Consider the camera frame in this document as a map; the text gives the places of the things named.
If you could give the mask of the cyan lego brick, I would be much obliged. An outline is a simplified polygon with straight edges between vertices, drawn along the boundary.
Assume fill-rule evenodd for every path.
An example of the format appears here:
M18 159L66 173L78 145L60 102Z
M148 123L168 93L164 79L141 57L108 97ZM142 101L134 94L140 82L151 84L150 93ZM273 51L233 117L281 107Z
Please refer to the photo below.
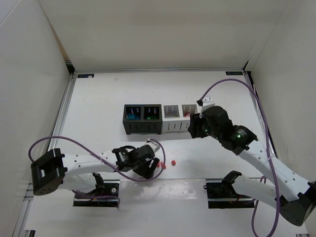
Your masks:
M127 119L127 120L140 120L140 117L137 116L136 114L129 113L129 114L127 114L127 116L126 116L126 119Z

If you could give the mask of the green square lego brick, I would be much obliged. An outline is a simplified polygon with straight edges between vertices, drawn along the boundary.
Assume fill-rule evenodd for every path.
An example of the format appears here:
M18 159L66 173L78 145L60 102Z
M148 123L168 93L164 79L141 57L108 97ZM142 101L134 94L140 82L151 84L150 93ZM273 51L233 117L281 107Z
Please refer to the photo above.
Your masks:
M158 120L158 117L157 116L148 116L148 117L145 117L145 120Z

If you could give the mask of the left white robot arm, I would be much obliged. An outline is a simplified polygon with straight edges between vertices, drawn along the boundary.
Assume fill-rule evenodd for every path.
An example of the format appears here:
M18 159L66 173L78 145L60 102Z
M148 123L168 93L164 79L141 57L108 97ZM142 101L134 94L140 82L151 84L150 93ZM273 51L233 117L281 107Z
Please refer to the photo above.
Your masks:
M31 164L33 193L50 194L58 189L91 192L101 188L101 172L135 172L145 180L154 176L159 145L148 141L139 148L124 146L97 155L63 154L52 149Z

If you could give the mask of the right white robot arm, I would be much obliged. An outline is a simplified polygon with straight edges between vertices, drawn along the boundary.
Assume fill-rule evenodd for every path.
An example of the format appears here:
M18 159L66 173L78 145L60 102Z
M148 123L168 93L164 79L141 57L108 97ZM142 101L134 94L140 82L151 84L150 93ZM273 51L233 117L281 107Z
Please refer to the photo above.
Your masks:
M192 138L214 138L273 183L257 183L238 171L231 171L222 182L235 193L268 204L295 226L303 225L315 209L315 182L299 176L276 157L268 156L257 136L245 126L234 125L222 107L212 106L191 115L188 131Z

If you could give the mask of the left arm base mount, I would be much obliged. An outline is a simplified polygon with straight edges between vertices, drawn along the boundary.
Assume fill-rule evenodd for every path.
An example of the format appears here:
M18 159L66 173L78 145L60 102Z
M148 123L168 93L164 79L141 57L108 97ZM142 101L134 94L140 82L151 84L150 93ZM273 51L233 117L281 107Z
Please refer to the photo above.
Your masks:
M119 208L119 182L105 182L99 173L92 175L95 179L95 188L88 193L72 190L75 194L73 206Z

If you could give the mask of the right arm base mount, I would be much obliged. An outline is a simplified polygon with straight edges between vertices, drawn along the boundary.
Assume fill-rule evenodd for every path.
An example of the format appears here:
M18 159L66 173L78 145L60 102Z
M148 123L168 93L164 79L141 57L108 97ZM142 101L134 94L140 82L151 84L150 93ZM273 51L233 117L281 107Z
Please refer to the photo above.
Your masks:
M206 190L209 209L254 208L255 200L249 196L238 194L232 187L238 171L231 171L222 180L209 180L203 188Z

